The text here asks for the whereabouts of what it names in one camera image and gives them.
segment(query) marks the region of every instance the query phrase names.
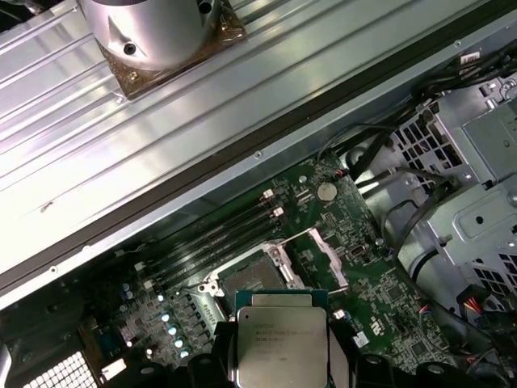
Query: black plastic part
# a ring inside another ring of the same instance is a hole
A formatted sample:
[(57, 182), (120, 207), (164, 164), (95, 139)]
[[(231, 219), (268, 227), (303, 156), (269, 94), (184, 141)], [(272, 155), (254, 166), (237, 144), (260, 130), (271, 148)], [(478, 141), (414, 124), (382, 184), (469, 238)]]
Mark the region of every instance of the black plastic part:
[(171, 386), (165, 367), (154, 362), (130, 363), (126, 369), (103, 384), (103, 388), (145, 388), (148, 386), (157, 388)]
[(366, 354), (357, 360), (355, 388), (482, 388), (484, 383), (475, 380), (459, 369), (441, 363), (418, 366), (416, 374), (393, 368), (382, 356)]
[(200, 354), (188, 361), (188, 376), (192, 388), (232, 388), (220, 360), (211, 354)]

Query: ventilation grille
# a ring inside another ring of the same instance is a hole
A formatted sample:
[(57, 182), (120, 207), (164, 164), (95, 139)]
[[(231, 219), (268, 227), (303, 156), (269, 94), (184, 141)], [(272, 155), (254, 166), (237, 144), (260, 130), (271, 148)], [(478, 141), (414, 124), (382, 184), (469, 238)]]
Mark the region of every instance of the ventilation grille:
[(502, 296), (510, 293), (510, 289), (500, 273), (481, 268), (474, 268), (474, 272), (486, 289)]
[(508, 278), (514, 291), (517, 293), (517, 255), (499, 254), (504, 267), (506, 269), (506, 277)]
[(77, 352), (23, 388), (97, 388), (97, 384), (81, 352)]
[[(414, 122), (394, 133), (393, 140), (409, 167), (443, 174), (463, 164), (444, 134), (445, 131), (441, 129), (441, 124), (431, 111), (426, 111), (426, 120), (420, 115)], [(418, 177), (418, 181), (426, 192), (433, 186), (433, 182), (422, 177)]]

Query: integrated circuit chip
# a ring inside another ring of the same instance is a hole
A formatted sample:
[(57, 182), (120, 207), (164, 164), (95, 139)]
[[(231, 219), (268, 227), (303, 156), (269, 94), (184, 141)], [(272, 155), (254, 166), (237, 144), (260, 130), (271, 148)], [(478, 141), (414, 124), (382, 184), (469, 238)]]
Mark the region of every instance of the integrated circuit chip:
[(411, 347), (411, 350), (413, 350), (413, 354), (416, 357), (419, 357), (425, 352), (427, 352), (426, 345), (424, 345), (423, 342), (417, 342), (415, 345)]
[[(264, 296), (275, 299), (279, 295)], [(326, 312), (311, 306), (310, 298), (306, 304), (296, 300), (296, 306), (283, 302), (278, 306), (253, 304), (238, 311), (236, 383), (239, 387), (325, 388), (328, 385)]]
[(396, 301), (399, 297), (403, 295), (403, 292), (400, 289), (400, 287), (394, 286), (388, 290), (388, 295), (392, 301)]
[(239, 289), (257, 291), (260, 289), (285, 288), (282, 277), (268, 256), (254, 261), (222, 281), (222, 289), (232, 305), (235, 303), (235, 293)]

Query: capacitor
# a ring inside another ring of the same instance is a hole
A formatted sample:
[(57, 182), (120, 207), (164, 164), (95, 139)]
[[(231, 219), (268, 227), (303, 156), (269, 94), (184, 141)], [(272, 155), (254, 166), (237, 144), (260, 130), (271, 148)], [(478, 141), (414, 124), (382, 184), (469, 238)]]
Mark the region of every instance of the capacitor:
[(158, 345), (151, 345), (145, 350), (147, 356), (152, 356), (158, 350)]
[(179, 357), (180, 357), (180, 358), (185, 358), (185, 357), (187, 357), (189, 354), (190, 354), (190, 352), (188, 351), (188, 348), (184, 348), (184, 349), (179, 353)]
[(178, 333), (178, 328), (175, 325), (170, 325), (167, 329), (167, 333), (170, 335), (176, 335), (176, 333)]
[(174, 342), (176, 348), (181, 348), (183, 346), (183, 338), (179, 337)]
[(138, 337), (132, 337), (131, 339), (128, 339), (126, 341), (126, 346), (128, 348), (131, 348), (134, 344), (136, 344), (138, 342)]

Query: wire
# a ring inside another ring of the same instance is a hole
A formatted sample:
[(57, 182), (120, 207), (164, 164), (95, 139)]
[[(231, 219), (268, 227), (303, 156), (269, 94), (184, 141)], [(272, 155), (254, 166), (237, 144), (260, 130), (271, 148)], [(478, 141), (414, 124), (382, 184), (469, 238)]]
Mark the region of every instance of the wire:
[(450, 351), (450, 347), (447, 346), (446, 348), (441, 348), (440, 346), (436, 345), (433, 341), (427, 337), (427, 331), (424, 325), (424, 318), (425, 317), (431, 317), (432, 311), (431, 307), (429, 305), (425, 305), (420, 311), (418, 312), (418, 326), (420, 327), (420, 331), (424, 335), (424, 339), (427, 342), (429, 346), (431, 346), (434, 350), (440, 353), (448, 354), (450, 356), (456, 356), (456, 357), (464, 357), (464, 358), (470, 358), (473, 355), (471, 353), (465, 352), (465, 353), (453, 353)]
[(475, 368), (477, 367), (477, 365), (485, 358), (487, 357), (489, 354), (491, 354), (492, 352), (495, 352), (495, 349), (494, 348), (490, 348), (490, 349), (487, 349), (485, 350), (482, 354), (480, 354), (476, 360), (474, 360), (474, 362), (467, 368), (467, 374), (471, 374)]
[(437, 256), (439, 253), (436, 249), (433, 249), (430, 252), (427, 252), (421, 259), (418, 261), (417, 265), (414, 266), (413, 275), (411, 275), (411, 280), (415, 283), (417, 282), (418, 275), (422, 271), (422, 268), (426, 263), (431, 260), (433, 257)]
[(6, 11), (6, 10), (2, 9), (1, 7), (0, 7), (0, 12), (2, 12), (4, 15), (7, 15), (7, 16), (9, 16), (10, 18), (12, 18), (12, 19), (16, 20), (17, 22), (20, 22), (20, 23), (22, 23), (22, 22), (23, 22), (23, 20), (21, 20), (21, 18), (19, 18), (19, 17), (18, 17), (18, 16), (16, 16), (15, 14), (11, 14), (9, 11)]
[[(329, 148), (332, 147), (333, 144), (335, 143), (338, 143), (339, 140), (341, 140), (341, 138), (349, 131), (351, 131), (352, 129), (360, 129), (360, 128), (367, 128), (367, 129), (387, 129), (387, 130), (394, 130), (394, 129), (397, 129), (393, 126), (390, 126), (390, 125), (383, 125), (383, 124), (368, 124), (368, 123), (354, 123), (354, 124), (350, 124), (348, 125), (347, 127), (345, 127), (344, 129), (341, 129), (338, 133), (336, 133), (334, 136), (332, 136), (328, 141), (327, 143), (325, 143), (325, 145), (323, 145), (323, 147), (317, 152), (317, 155), (316, 155), (316, 161), (317, 162), (320, 162), (322, 160), (322, 155), (323, 153), (328, 150)], [(357, 144), (355, 144), (356, 146), (360, 143), (362, 143), (363, 141), (367, 140), (369, 137), (371, 137), (372, 135), (369, 135), (368, 137), (364, 138), (363, 137), (358, 137), (358, 142)]]
[(381, 218), (380, 220), (380, 236), (383, 240), (388, 242), (388, 233), (386, 232), (386, 223), (388, 222), (389, 216), (391, 216), (392, 213), (395, 213), (396, 211), (402, 209), (406, 205), (412, 205), (415, 209), (418, 209), (417, 204), (414, 202), (414, 200), (404, 200), (400, 204), (393, 206), (390, 210), (388, 210)]
[(517, 40), (476, 61), (447, 66), (429, 78), (424, 79), (413, 89), (416, 99), (434, 98), (438, 93), (447, 90), (461, 89), (490, 81), (496, 77), (510, 74), (517, 62), (511, 57), (517, 50)]
[[(420, 176), (425, 179), (432, 180), (435, 183), (442, 183), (447, 180), (447, 178), (443, 177), (442, 175), (432, 174), (432, 173), (424, 171), (424, 170), (416, 170), (414, 168), (409, 168), (409, 167), (404, 167), (404, 166), (395, 167), (395, 172), (406, 172), (408, 174), (413, 174), (413, 175)], [(355, 186), (357, 188), (364, 188), (366, 186), (369, 186), (370, 184), (379, 183), (392, 175), (394, 175), (394, 173), (391, 170), (386, 170), (386, 171), (381, 172), (378, 175), (375, 175), (373, 178), (366, 179), (366, 180), (363, 180), (363, 181), (357, 183)]]
[(404, 266), (402, 265), (401, 261), (399, 260), (398, 256), (400, 255), (401, 249), (404, 247), (407, 238), (411, 234), (411, 231), (413, 228), (424, 218), (441, 200), (446, 198), (452, 190), (448, 185), (439, 185), (436, 187), (436, 189), (431, 193), (429, 198), (420, 206), (411, 216), (409, 221), (404, 225), (402, 228), (398, 240), (393, 246), (393, 254), (391, 257), (391, 260), (393, 262), (393, 266), (398, 270), (401, 279), (414, 291), (417, 292), (417, 294), (425, 301), (429, 301), (429, 303), (434, 307), (435, 310), (438, 310), (440, 313), (446, 314), (449, 318), (453, 319), (455, 322), (463, 325), (470, 331), (476, 332), (480, 337), (482, 337), (484, 340), (487, 340), (491, 342), (491, 338), (484, 333), (483, 331), (479, 330), (474, 325), (465, 322), (463, 319), (458, 317), (457, 315), (453, 314), (451, 311), (449, 311), (446, 307), (441, 305), (438, 301), (430, 297), (420, 286), (418, 286), (410, 277)]

